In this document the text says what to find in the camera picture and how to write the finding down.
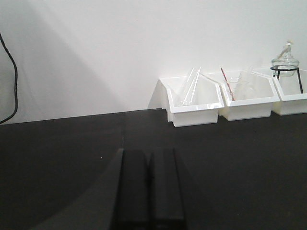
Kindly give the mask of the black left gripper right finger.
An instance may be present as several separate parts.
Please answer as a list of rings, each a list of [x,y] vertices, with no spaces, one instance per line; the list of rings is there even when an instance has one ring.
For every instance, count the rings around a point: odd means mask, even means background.
[[[150,224],[153,230],[183,230],[185,215],[173,149],[158,148],[150,163]]]

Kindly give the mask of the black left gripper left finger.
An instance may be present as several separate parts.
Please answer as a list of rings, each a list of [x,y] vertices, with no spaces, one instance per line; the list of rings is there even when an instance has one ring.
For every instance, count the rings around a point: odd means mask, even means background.
[[[126,149],[121,166],[116,230],[149,228],[148,168],[144,153]]]

